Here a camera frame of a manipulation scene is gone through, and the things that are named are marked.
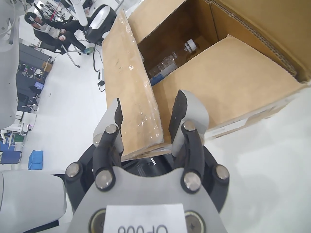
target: green shoe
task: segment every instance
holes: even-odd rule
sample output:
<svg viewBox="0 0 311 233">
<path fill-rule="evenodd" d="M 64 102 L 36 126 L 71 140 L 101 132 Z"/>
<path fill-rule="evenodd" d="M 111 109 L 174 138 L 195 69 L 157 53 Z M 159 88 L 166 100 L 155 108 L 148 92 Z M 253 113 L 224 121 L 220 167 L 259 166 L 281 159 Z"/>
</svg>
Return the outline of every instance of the green shoe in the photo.
<svg viewBox="0 0 311 233">
<path fill-rule="evenodd" d="M 83 54 L 91 54 L 94 51 L 93 47 L 86 48 L 84 51 L 81 51 Z"/>
</svg>

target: blue bin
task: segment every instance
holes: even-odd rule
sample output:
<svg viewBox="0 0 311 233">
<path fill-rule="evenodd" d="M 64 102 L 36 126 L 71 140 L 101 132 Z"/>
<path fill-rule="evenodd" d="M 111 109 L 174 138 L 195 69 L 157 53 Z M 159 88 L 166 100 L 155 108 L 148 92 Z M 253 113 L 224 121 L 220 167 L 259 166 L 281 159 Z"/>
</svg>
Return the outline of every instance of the blue bin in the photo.
<svg viewBox="0 0 311 233">
<path fill-rule="evenodd" d="M 28 170 L 42 170 L 43 151 L 34 150 L 31 152 L 28 160 Z"/>
<path fill-rule="evenodd" d="M 31 164 L 30 167 L 28 167 L 28 170 L 42 170 L 42 163 L 40 164 Z"/>
</svg>

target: metal bolt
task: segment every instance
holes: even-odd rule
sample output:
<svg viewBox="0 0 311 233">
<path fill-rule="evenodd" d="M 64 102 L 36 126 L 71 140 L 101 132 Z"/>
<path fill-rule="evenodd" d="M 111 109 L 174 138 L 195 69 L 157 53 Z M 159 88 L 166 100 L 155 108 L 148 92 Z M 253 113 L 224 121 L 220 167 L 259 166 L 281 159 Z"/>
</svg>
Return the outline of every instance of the metal bolt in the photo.
<svg viewBox="0 0 311 233">
<path fill-rule="evenodd" d="M 78 172 L 80 171 L 80 167 L 78 163 L 72 163 L 69 164 L 67 169 L 66 169 L 66 175 L 70 178 L 76 176 Z"/>
<path fill-rule="evenodd" d="M 112 182 L 112 174 L 108 170 L 102 170 L 95 178 L 95 185 L 98 189 L 103 190 L 110 186 Z"/>
<path fill-rule="evenodd" d="M 191 191 L 197 191 L 201 186 L 201 179 L 194 172 L 187 172 L 183 177 L 183 182 L 185 183 L 187 189 Z"/>
<path fill-rule="evenodd" d="M 103 233 L 105 216 L 106 216 L 106 209 L 101 209 L 96 213 L 94 213 L 89 223 L 90 233 Z"/>
<path fill-rule="evenodd" d="M 102 135 L 103 135 L 102 133 L 99 133 L 99 134 L 97 134 L 97 135 L 94 136 L 94 138 L 93 138 L 93 144 L 94 144 L 95 147 L 98 147 Z"/>
<path fill-rule="evenodd" d="M 217 176 L 222 179 L 228 179 L 229 178 L 229 171 L 226 167 L 224 167 L 223 165 L 219 164 L 216 166 L 216 174 Z"/>
<path fill-rule="evenodd" d="M 114 124 L 111 124 L 106 127 L 105 131 L 106 133 L 112 134 L 112 133 L 115 133 L 116 130 L 117 130 L 117 127 Z"/>
<path fill-rule="evenodd" d="M 194 131 L 195 130 L 195 125 L 193 122 L 191 121 L 186 121 L 183 123 L 183 127 L 187 130 L 187 131 Z"/>
<path fill-rule="evenodd" d="M 185 218 L 188 233 L 203 233 L 205 231 L 203 219 L 196 212 L 185 212 Z"/>
</svg>

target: white shirt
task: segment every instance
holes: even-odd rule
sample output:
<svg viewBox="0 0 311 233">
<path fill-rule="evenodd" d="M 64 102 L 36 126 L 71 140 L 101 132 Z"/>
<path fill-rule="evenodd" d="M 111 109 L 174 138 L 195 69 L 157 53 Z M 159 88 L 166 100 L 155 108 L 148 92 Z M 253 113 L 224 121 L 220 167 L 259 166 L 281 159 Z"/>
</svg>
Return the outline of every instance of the white shirt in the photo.
<svg viewBox="0 0 311 233">
<path fill-rule="evenodd" d="M 53 37 L 54 39 L 57 39 L 59 34 L 60 34 L 60 30 L 54 27 L 49 26 L 48 24 L 45 24 L 43 26 L 40 26 L 40 28 L 35 28 L 36 30 L 39 30 L 41 32 L 46 32 L 48 33 L 51 37 Z"/>
</svg>

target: cardboard flap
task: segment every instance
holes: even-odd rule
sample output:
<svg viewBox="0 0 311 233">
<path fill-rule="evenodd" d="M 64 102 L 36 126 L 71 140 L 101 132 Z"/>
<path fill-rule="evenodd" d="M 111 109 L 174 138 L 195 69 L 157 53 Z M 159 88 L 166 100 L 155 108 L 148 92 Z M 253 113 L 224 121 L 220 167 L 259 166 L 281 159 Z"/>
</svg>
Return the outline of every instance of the cardboard flap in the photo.
<svg viewBox="0 0 311 233">
<path fill-rule="evenodd" d="M 123 155 L 141 153 L 163 142 L 158 105 L 123 10 L 103 41 L 102 49 L 107 107 L 114 98 L 119 98 L 123 113 Z"/>
<path fill-rule="evenodd" d="M 254 48 L 228 36 L 152 87 L 165 142 L 179 89 L 192 92 L 210 116 L 209 129 L 260 109 L 304 88 L 286 70 Z"/>
<path fill-rule="evenodd" d="M 216 0 L 311 71 L 311 0 Z"/>
<path fill-rule="evenodd" d="M 145 0 L 130 15 L 135 40 L 140 43 L 186 0 Z"/>
</svg>

